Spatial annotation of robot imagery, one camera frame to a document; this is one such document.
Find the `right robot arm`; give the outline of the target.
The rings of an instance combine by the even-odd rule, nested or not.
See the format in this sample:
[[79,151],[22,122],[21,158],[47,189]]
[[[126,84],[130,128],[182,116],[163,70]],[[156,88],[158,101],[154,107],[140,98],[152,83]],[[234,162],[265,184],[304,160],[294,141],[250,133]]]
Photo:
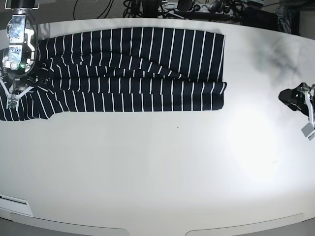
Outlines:
[[3,51],[2,75],[10,81],[7,88],[0,80],[7,98],[7,107],[17,108],[20,99],[34,87],[48,83],[49,72],[38,65],[38,25],[31,14],[39,9],[38,0],[7,0],[5,9],[12,10],[11,20],[6,27],[9,45]]

